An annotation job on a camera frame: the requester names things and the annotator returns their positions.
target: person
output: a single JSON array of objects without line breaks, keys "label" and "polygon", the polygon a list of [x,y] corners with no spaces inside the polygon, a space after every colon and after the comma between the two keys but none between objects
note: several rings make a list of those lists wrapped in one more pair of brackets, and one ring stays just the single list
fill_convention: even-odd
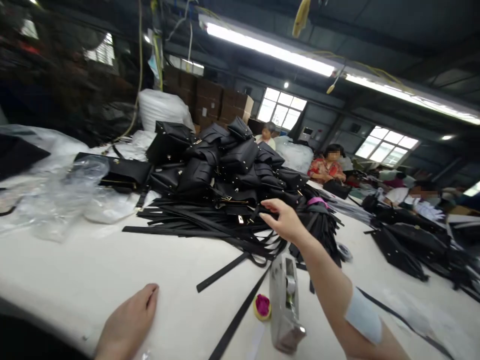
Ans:
[{"label": "person", "polygon": [[273,150],[275,150],[275,140],[272,138],[272,133],[275,131],[276,126],[272,121],[266,122],[263,125],[263,129],[261,130],[261,134],[255,136],[255,140],[257,144],[261,142],[267,143]]},{"label": "person", "polygon": [[397,187],[385,195],[383,201],[387,205],[404,208],[415,212],[415,206],[422,199],[438,197],[437,186],[428,180],[415,181],[411,189],[407,187]]},{"label": "person", "polygon": [[342,166],[337,161],[342,149],[342,146],[338,144],[328,145],[323,152],[323,156],[311,162],[310,170],[307,173],[308,176],[319,184],[325,184],[332,179],[345,182],[347,177],[342,171]]},{"label": "person", "polygon": [[404,172],[397,172],[393,180],[385,180],[383,183],[391,188],[405,188],[404,179],[407,174]]},{"label": "person", "polygon": [[[279,215],[275,220],[269,214],[260,213],[265,223],[300,250],[318,301],[346,357],[410,360],[383,321],[380,342],[376,345],[347,322],[345,317],[354,293],[352,282],[334,263],[322,244],[304,227],[295,210],[277,198],[264,200],[261,204]],[[95,360],[132,359],[152,325],[158,294],[158,285],[148,284],[112,313],[100,335]]]}]

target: human hand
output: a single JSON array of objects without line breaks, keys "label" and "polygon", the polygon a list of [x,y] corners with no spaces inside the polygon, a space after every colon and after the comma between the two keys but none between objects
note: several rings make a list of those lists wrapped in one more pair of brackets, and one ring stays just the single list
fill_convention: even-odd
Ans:
[{"label": "human hand", "polygon": [[277,198],[268,199],[263,200],[261,204],[272,213],[279,214],[278,220],[266,213],[260,213],[260,217],[285,240],[296,244],[299,240],[305,239],[310,235],[295,210],[282,200]]},{"label": "human hand", "polygon": [[152,326],[159,286],[148,284],[110,315],[96,347],[95,360],[131,360]]}]

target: fluorescent light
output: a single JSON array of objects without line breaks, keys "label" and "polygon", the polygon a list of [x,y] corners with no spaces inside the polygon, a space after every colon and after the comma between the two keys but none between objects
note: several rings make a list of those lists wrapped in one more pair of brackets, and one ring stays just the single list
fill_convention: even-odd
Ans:
[{"label": "fluorescent light", "polygon": [[396,97],[398,99],[408,101],[409,103],[416,104],[421,107],[431,109],[445,115],[449,115],[451,117],[463,120],[465,122],[468,122],[474,125],[480,125],[480,117],[478,115],[473,115],[471,113],[463,112],[463,111],[457,111],[453,107],[443,105],[436,101],[428,100],[423,96],[418,96],[418,95],[415,95],[414,93],[400,90],[390,85],[379,84],[365,77],[353,76],[353,75],[347,74],[346,80],[352,83],[379,91],[381,93]]},{"label": "fluorescent light", "polygon": [[206,24],[206,32],[214,37],[228,42],[256,50],[259,53],[270,55],[276,59],[313,71],[317,74],[329,77],[335,70],[333,66],[314,60],[310,57],[285,50],[281,47],[257,40],[253,37],[243,35],[239,32],[229,30],[225,27],[215,25],[211,22]]}]

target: dark curtain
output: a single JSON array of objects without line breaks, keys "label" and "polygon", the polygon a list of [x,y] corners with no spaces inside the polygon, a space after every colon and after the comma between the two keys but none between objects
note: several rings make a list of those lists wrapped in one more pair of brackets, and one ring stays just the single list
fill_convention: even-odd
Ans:
[{"label": "dark curtain", "polygon": [[288,133],[288,137],[292,138],[294,141],[299,138],[300,134],[302,133],[302,129],[304,128],[304,118],[305,118],[306,109],[307,107],[305,106],[300,116],[298,117],[296,124],[291,128],[290,132]]}]

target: table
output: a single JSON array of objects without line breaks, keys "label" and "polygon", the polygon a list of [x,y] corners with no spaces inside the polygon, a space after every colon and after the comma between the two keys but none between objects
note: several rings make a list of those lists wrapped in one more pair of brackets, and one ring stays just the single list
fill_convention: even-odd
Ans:
[{"label": "table", "polygon": [[[402,290],[423,303],[434,303],[452,316],[480,353],[479,304],[449,281],[431,275],[422,283],[389,265],[370,235],[370,228],[337,214],[345,224],[337,241],[354,259],[343,264],[352,282],[386,303],[384,290]],[[157,314],[140,351],[156,359],[208,359],[264,269],[244,261],[198,294],[196,285],[235,259],[239,250],[221,240],[121,232],[123,226],[145,226],[131,216],[115,225],[81,219],[62,244],[37,239],[29,229],[0,237],[0,299],[15,304],[15,313],[54,332],[86,355],[94,353],[105,320],[124,300],[150,282],[160,286]],[[344,359],[310,277],[298,270],[300,321],[307,329],[296,359]],[[260,293],[269,293],[265,278]],[[412,359],[444,359],[417,335],[375,308]],[[290,359],[271,343],[269,324],[248,311],[224,359]]]}]

